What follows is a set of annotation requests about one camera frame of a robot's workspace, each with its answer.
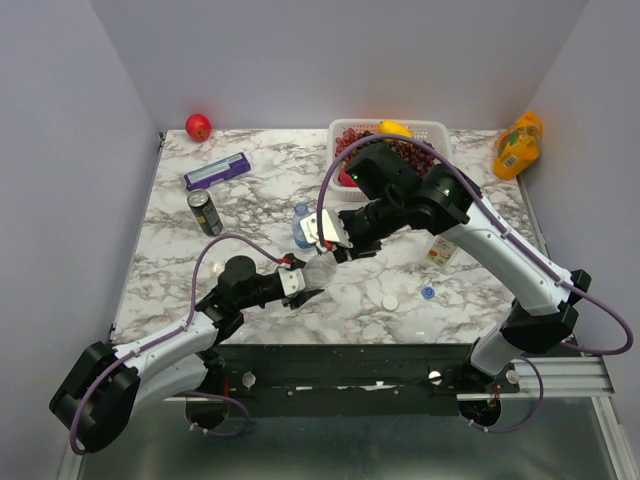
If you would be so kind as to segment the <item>clear red-label water bottle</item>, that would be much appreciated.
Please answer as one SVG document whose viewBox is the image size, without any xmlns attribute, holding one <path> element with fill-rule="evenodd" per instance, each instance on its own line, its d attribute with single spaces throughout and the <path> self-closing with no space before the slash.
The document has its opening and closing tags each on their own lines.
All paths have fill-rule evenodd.
<svg viewBox="0 0 640 480">
<path fill-rule="evenodd" d="M 332 253 L 318 254 L 310 258 L 302 268 L 305 291 L 322 290 L 337 273 L 337 261 Z"/>
</svg>

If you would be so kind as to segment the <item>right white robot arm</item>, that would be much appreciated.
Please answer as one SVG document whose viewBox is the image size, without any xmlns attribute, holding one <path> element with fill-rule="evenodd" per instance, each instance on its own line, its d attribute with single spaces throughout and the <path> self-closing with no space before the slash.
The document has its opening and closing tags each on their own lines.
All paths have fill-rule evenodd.
<svg viewBox="0 0 640 480">
<path fill-rule="evenodd" d="M 426 230 L 471 255 L 513 294 L 507 318 L 472 346 L 460 367 L 467 389 L 485 390 L 520 354 L 545 353 L 572 334 L 590 275 L 534 249 L 460 170 L 438 163 L 420 176 L 381 141 L 361 149 L 346 172 L 370 200 L 339 215 L 353 258 L 376 252 L 404 227 Z"/>
</svg>

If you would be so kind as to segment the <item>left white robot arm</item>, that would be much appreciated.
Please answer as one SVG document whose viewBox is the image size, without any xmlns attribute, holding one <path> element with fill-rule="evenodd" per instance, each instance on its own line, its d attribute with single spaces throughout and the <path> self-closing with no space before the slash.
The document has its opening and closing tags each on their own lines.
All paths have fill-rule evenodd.
<svg viewBox="0 0 640 480">
<path fill-rule="evenodd" d="M 104 449 L 145 400 L 189 390 L 214 393 L 222 372 L 199 353 L 233 335 L 244 322 L 244 310 L 275 301 L 296 309 L 321 293 L 335 273 L 335 263 L 320 256 L 304 262 L 288 254 L 284 266 L 265 275 L 251 258 L 235 256 L 184 318 L 128 344 L 110 347 L 98 341 L 86 347 L 49 404 L 69 430 L 72 451 L 85 455 Z"/>
</svg>

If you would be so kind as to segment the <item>blue bottle cap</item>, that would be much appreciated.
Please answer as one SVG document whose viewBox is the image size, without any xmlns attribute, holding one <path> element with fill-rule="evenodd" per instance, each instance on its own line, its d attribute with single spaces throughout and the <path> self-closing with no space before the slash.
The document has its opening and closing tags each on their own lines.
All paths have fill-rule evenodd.
<svg viewBox="0 0 640 480">
<path fill-rule="evenodd" d="M 422 288 L 421 294 L 424 299 L 430 300 L 435 297 L 435 290 L 431 286 L 425 286 Z"/>
</svg>

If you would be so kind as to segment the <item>blue small water bottle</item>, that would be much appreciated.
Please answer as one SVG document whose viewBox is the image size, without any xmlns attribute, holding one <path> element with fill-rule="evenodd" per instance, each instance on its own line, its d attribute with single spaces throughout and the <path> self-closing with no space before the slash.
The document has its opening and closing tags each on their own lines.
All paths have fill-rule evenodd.
<svg viewBox="0 0 640 480">
<path fill-rule="evenodd" d="M 310 214 L 308 205 L 304 202 L 299 202 L 294 207 L 292 217 L 292 234 L 294 242 L 297 247 L 301 249 L 309 249 L 311 245 L 306 241 L 301 221 Z"/>
</svg>

